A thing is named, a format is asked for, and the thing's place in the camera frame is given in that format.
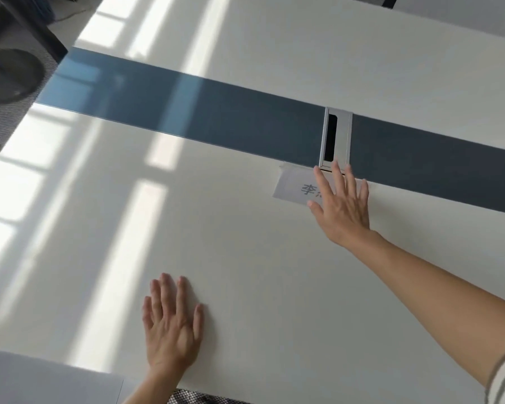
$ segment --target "rectangular opening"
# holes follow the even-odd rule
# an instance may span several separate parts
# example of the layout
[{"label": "rectangular opening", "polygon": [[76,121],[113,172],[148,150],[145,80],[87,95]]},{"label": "rectangular opening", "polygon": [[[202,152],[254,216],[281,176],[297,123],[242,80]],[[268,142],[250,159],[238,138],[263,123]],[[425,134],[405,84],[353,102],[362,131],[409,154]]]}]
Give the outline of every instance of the rectangular opening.
[{"label": "rectangular opening", "polygon": [[326,162],[332,162],[335,157],[335,137],[337,135],[338,118],[335,115],[329,115],[327,119],[327,133],[325,137],[325,152],[323,159]]}]

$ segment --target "forearm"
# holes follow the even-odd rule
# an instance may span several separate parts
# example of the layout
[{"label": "forearm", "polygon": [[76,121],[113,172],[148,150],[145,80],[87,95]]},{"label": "forearm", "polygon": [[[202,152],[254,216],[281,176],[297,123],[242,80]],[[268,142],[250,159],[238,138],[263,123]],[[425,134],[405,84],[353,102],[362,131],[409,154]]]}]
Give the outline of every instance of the forearm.
[{"label": "forearm", "polygon": [[393,291],[468,373],[485,385],[505,354],[505,300],[368,231],[350,251]]},{"label": "forearm", "polygon": [[182,378],[180,372],[150,370],[124,404],[165,404]]}]

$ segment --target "table surface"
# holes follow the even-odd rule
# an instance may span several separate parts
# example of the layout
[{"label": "table surface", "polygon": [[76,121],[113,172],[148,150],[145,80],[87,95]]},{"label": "table surface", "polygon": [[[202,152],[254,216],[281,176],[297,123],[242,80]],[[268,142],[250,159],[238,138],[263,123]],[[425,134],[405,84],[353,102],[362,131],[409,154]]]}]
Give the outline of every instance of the table surface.
[{"label": "table surface", "polygon": [[[505,148],[505,39],[353,0],[104,0],[76,46]],[[141,301],[166,271],[208,307],[182,387],[482,400],[306,207],[271,197],[280,165],[34,104],[0,154],[0,349],[140,378]],[[370,214],[505,298],[504,213],[373,184]]]}]

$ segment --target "left hand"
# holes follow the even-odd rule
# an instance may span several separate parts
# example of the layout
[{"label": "left hand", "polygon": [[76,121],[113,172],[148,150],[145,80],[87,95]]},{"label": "left hand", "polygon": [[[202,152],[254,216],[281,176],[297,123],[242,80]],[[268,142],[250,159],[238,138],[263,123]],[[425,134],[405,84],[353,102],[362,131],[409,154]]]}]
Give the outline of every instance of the left hand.
[{"label": "left hand", "polygon": [[178,278],[174,296],[172,278],[161,274],[150,282],[151,296],[144,298],[142,321],[151,371],[181,378],[196,360],[203,333],[203,307],[195,306],[192,323],[187,317],[187,280]]}]

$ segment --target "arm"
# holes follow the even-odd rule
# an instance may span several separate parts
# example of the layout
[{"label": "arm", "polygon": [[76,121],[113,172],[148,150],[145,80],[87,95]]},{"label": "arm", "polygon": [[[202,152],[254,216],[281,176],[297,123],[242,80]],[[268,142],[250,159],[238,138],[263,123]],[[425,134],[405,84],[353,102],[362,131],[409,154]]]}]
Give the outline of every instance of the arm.
[{"label": "arm", "polygon": [[178,279],[177,293],[171,278],[162,274],[150,283],[151,296],[144,298],[142,321],[146,334],[148,375],[124,404],[163,404],[178,386],[183,374],[196,360],[203,333],[202,305],[187,319],[187,281]]},{"label": "arm", "polygon": [[357,194],[349,166],[333,164],[334,194],[320,169],[323,209],[309,207],[327,237],[368,266],[438,344],[485,385],[505,355],[505,300],[412,255],[370,230],[368,185]]}]

